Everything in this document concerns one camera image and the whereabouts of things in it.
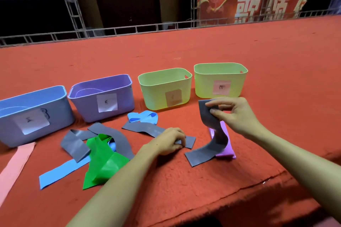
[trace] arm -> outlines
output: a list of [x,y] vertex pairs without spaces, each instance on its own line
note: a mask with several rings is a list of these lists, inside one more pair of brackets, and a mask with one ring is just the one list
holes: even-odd
[[235,132],[264,148],[320,203],[341,222],[341,167],[272,134],[262,126],[245,98],[219,98],[211,113]]
[[179,128],[166,129],[120,169],[87,202],[67,227],[119,227],[129,215],[136,194],[151,163],[159,155],[167,155],[185,146],[185,134]]

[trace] red carpet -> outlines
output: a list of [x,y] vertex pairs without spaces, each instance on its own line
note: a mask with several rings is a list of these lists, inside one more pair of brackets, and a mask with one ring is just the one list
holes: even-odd
[[[146,107],[139,74],[175,67],[194,74],[193,66],[198,63],[238,62],[249,70],[242,96],[262,124],[310,152],[337,160],[341,158],[340,25],[341,17],[334,16],[2,48],[0,99],[54,85],[64,85],[69,91],[78,82],[129,74],[134,111],[142,112]],[[193,79],[189,103],[158,112],[159,126],[180,127],[197,137],[194,149],[210,140],[197,101]],[[70,128],[86,129],[77,117]],[[104,124],[120,129],[126,120],[121,115]],[[64,226],[100,188],[82,190],[88,168],[84,166],[39,190],[39,175],[70,159],[60,147],[67,131],[38,140],[0,208],[4,226]],[[127,130],[122,133],[134,153],[151,139]],[[219,208],[224,209],[217,213],[224,215],[219,217],[224,225],[247,226],[247,218],[267,214],[267,224],[277,226],[317,207],[270,155],[232,130],[229,133],[236,160],[213,159],[191,168],[185,149],[171,160],[160,158],[126,226],[171,226]],[[2,152],[0,170],[14,152]],[[252,202],[257,206],[247,207]],[[255,220],[251,223],[267,226]]]

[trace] red banner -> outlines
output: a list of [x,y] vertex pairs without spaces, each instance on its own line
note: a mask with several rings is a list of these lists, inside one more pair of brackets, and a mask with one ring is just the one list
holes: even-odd
[[200,0],[201,25],[245,23],[295,18],[307,0]]

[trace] paper label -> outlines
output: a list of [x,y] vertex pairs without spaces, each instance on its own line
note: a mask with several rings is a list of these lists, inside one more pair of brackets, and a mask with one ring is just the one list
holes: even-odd
[[118,110],[117,94],[110,93],[110,94],[97,95],[97,105],[98,105],[98,112]]
[[231,81],[215,80],[213,82],[213,95],[229,95]]
[[180,89],[165,92],[167,107],[172,107],[182,103],[182,93]]
[[45,117],[45,113],[40,109],[33,109],[14,116],[13,121],[20,127],[24,135],[28,135],[50,124]]

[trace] hand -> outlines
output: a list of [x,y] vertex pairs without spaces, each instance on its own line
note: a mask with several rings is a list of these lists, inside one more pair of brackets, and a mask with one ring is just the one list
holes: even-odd
[[[181,140],[181,144],[174,144],[176,140]],[[152,139],[148,145],[151,145],[152,149],[156,149],[158,155],[168,155],[185,147],[186,135],[180,128],[168,128]]]
[[[211,114],[223,120],[236,133],[248,139],[260,131],[266,130],[258,121],[248,102],[243,97],[223,97],[206,103],[208,107],[215,105],[219,105],[219,109],[211,109]],[[230,110],[231,113],[224,113],[222,110]]]

